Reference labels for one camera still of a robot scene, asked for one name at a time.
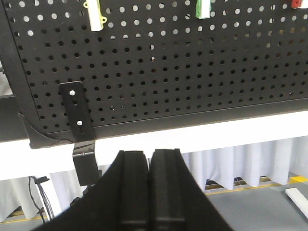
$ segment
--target yellow clip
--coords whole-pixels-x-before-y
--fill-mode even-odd
[[[88,9],[91,30],[102,30],[104,28],[103,24],[107,22],[107,18],[102,16],[100,1],[87,0],[83,3],[83,6]]]

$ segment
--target bolt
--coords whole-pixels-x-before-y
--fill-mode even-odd
[[[71,96],[74,96],[74,95],[76,95],[76,92],[75,92],[74,90],[70,90],[70,91],[69,91],[69,94],[70,94]]]

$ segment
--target black pegboard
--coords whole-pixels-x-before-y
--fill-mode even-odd
[[[83,83],[94,127],[308,97],[308,11],[290,0],[213,0],[204,20],[195,1],[102,0],[100,32],[83,1],[2,2],[25,75],[8,77],[43,134],[69,130],[69,81]]]

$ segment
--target white curtain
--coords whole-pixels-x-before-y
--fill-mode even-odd
[[[260,176],[268,176],[280,184],[287,183],[289,172],[308,178],[308,137],[185,153],[182,156],[202,190],[207,179],[232,190],[235,177],[243,178],[253,187],[259,185]],[[108,167],[99,168],[104,173]],[[51,173],[50,177],[62,211],[73,199],[82,196],[85,187],[79,186],[75,171]],[[25,179],[0,181],[0,192],[0,220],[19,205],[28,217],[35,215],[31,213],[36,210],[31,207],[30,197],[25,196],[28,194]]]
[[[228,190],[233,189],[235,177],[243,178],[253,187],[259,185],[260,176],[286,184],[289,171],[298,174],[300,162],[295,161],[296,164],[290,169],[291,159],[297,159],[299,150],[302,155],[308,152],[308,145],[301,145],[305,143],[302,140],[308,141],[308,137],[187,153],[183,154],[183,158],[202,190],[207,179]],[[308,171],[301,173],[308,176]]]
[[[28,182],[28,177],[0,181],[0,222],[5,220],[19,206],[23,208],[27,219],[38,213],[30,197]],[[30,182],[30,189],[34,201],[39,208],[42,208],[39,193],[33,180]]]

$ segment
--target metal bracket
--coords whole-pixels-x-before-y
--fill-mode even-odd
[[[73,160],[79,184],[95,184],[99,179],[94,152],[95,136],[82,83],[62,83],[59,89],[75,139]]]

